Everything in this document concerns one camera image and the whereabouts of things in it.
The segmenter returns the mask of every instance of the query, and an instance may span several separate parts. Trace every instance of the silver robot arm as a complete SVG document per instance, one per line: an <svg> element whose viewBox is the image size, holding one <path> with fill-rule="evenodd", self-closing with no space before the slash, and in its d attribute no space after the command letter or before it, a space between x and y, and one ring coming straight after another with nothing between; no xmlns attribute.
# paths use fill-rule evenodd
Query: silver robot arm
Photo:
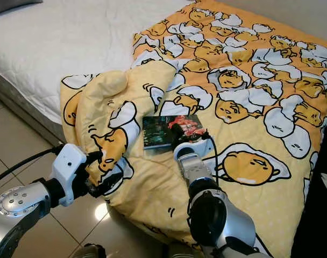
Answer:
<svg viewBox="0 0 327 258"><path fill-rule="evenodd" d="M20 238L50 208L68 206L89 191L85 171L88 162L88 156L78 147L66 144L52 165L49 180L41 178L0 195L0 257L11 257Z"/></svg>
<svg viewBox="0 0 327 258"><path fill-rule="evenodd" d="M184 142L174 149L189 190L188 224L205 257L268 258L254 250L255 227L245 212L236 208L212 178L200 157L213 149L210 138Z"/></svg>

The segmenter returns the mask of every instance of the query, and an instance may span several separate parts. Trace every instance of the egg yolk character face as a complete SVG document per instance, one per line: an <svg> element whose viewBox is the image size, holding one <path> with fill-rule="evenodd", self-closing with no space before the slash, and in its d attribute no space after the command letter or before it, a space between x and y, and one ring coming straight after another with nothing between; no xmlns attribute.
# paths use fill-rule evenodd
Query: egg yolk character face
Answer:
<svg viewBox="0 0 327 258"><path fill-rule="evenodd" d="M232 124L249 116L247 109L234 101L219 99L216 103L215 114L226 124Z"/></svg>
<svg viewBox="0 0 327 258"><path fill-rule="evenodd" d="M190 39L185 39L184 35L178 34L177 35L178 38L180 39L180 44L186 46L186 47L190 47L190 48L196 48L202 45L202 41L201 42L195 42L193 40Z"/></svg>
<svg viewBox="0 0 327 258"><path fill-rule="evenodd" d="M289 83L295 83L298 80L298 78L290 78L290 73L287 71L278 71L278 70L270 69L267 67L264 67L264 70L270 71L271 73L275 74L276 81L285 81L285 82L289 82Z"/></svg>
<svg viewBox="0 0 327 258"><path fill-rule="evenodd" d="M76 110L81 93L82 91L79 91L73 97L71 97L63 110L64 120L68 125L75 126Z"/></svg>
<svg viewBox="0 0 327 258"><path fill-rule="evenodd" d="M230 17L230 15L228 15L226 13L222 14L222 19L229 19L229 17Z"/></svg>
<svg viewBox="0 0 327 258"><path fill-rule="evenodd" d="M229 36L230 34L233 33L233 31L228 28L221 28L221 27L214 27L214 26L212 26L210 30L224 37Z"/></svg>
<svg viewBox="0 0 327 258"><path fill-rule="evenodd" d="M324 90L324 85L319 79L302 77L295 83L295 89L303 91L310 98L316 98Z"/></svg>
<svg viewBox="0 0 327 258"><path fill-rule="evenodd" d="M103 153L99 161L99 170L104 173L111 171L126 151L127 142L124 130L117 128L102 137L93 134L91 138Z"/></svg>
<svg viewBox="0 0 327 258"><path fill-rule="evenodd" d="M277 49L282 49L282 48L290 48L289 43L285 42L284 40L272 38L270 40L271 46Z"/></svg>
<svg viewBox="0 0 327 258"><path fill-rule="evenodd" d="M311 125L320 126L322 124L320 111L305 101L297 105L294 111L296 112L294 115L296 118L300 118Z"/></svg>
<svg viewBox="0 0 327 258"><path fill-rule="evenodd" d="M215 18L214 16L208 16L204 12L199 12L196 8L192 8L192 11L191 11L189 17L194 22L202 24L204 26L208 25Z"/></svg>
<svg viewBox="0 0 327 258"><path fill-rule="evenodd" d="M229 178L247 185L262 184L279 173L266 158L245 151L228 153L222 166Z"/></svg>
<svg viewBox="0 0 327 258"><path fill-rule="evenodd" d="M221 45L213 45L205 40L200 47L196 48L195 56L197 58L207 58L209 55L221 55L222 49Z"/></svg>
<svg viewBox="0 0 327 258"><path fill-rule="evenodd" d="M311 67L323 67L323 64L321 62L316 61L314 58L301 58L301 62Z"/></svg>
<svg viewBox="0 0 327 258"><path fill-rule="evenodd" d="M314 43L307 43L307 50L316 50L316 45Z"/></svg>
<svg viewBox="0 0 327 258"><path fill-rule="evenodd" d="M292 58L294 56L297 56L297 54L294 53L290 48L287 48L281 50L281 56L283 58Z"/></svg>
<svg viewBox="0 0 327 258"><path fill-rule="evenodd" d="M160 45L159 48L161 49L161 51L164 55L170 57L171 59L174 58L173 53L171 51L167 50L164 45Z"/></svg>
<svg viewBox="0 0 327 258"><path fill-rule="evenodd" d="M242 32L240 34L237 34L234 37L236 40L245 40L245 41L255 41L258 40L258 36L257 35L253 35L250 32Z"/></svg>
<svg viewBox="0 0 327 258"><path fill-rule="evenodd" d="M203 25L202 24L199 24L199 23L197 23L197 22L195 22L195 21L193 21L193 20L189 20L186 24L185 24L185 26L187 27L187 26L193 26L193 27L196 27L196 28L203 28Z"/></svg>
<svg viewBox="0 0 327 258"><path fill-rule="evenodd" d="M166 31L167 21L163 20L162 22L156 23L148 29L149 33L153 36L160 36Z"/></svg>
<svg viewBox="0 0 327 258"><path fill-rule="evenodd" d="M183 66L184 71L193 71L195 73L203 73L205 71L209 71L208 62L202 58L196 58L188 61Z"/></svg>
<svg viewBox="0 0 327 258"><path fill-rule="evenodd" d="M234 66L238 66L244 62L248 62L251 59L252 54L253 54L252 50L227 53L229 60Z"/></svg>
<svg viewBox="0 0 327 258"><path fill-rule="evenodd" d="M237 88L244 83L243 77L238 75L236 71L231 70L223 71L218 81L222 88Z"/></svg>
<svg viewBox="0 0 327 258"><path fill-rule="evenodd" d="M189 114L196 113L199 108L198 101L196 99L194 99L193 97L186 96L186 95L177 96L173 100L173 102L176 105L182 104L183 106L190 108Z"/></svg>

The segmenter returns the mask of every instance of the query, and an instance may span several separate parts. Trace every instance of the yellow comforter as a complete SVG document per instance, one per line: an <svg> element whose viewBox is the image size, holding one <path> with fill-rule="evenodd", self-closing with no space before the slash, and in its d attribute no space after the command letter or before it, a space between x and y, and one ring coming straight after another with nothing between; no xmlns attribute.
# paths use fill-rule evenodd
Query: yellow comforter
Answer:
<svg viewBox="0 0 327 258"><path fill-rule="evenodd" d="M128 71L67 76L68 142L105 199L162 241L197 244L172 152L143 150L142 117L196 114L215 138L220 186L247 212L256 245L288 257L327 124L327 42L213 0L134 35ZM215 175L215 157L204 162Z"/></svg>

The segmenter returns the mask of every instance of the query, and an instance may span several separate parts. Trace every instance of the book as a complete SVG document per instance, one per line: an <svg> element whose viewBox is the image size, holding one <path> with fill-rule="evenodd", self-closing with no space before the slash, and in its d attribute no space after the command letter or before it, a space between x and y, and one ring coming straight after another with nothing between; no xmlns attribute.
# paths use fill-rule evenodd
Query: book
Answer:
<svg viewBox="0 0 327 258"><path fill-rule="evenodd" d="M195 114L186 116L161 116L144 117L144 149L171 146L178 139L195 141L204 132L198 116Z"/></svg>

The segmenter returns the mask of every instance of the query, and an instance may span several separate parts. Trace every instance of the mattress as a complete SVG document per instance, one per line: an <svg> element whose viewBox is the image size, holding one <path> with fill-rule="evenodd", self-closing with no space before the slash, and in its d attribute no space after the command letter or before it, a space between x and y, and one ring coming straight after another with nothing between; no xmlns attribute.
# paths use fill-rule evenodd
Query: mattress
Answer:
<svg viewBox="0 0 327 258"><path fill-rule="evenodd" d="M126 70L133 33L187 0L50 0L0 14L0 75L41 114L61 124L66 75Z"/></svg>

